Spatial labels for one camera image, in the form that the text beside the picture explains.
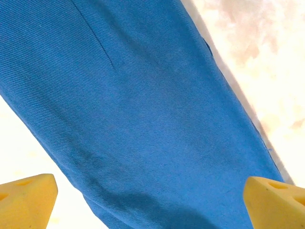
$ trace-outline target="blue pants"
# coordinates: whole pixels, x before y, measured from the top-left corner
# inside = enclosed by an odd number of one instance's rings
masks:
[[[282,181],[179,0],[0,1],[0,94],[111,229],[249,229]]]

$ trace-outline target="blue cloth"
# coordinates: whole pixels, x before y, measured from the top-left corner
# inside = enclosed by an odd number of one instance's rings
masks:
[[[111,229],[249,229],[282,181],[178,0],[0,1],[0,94]]]

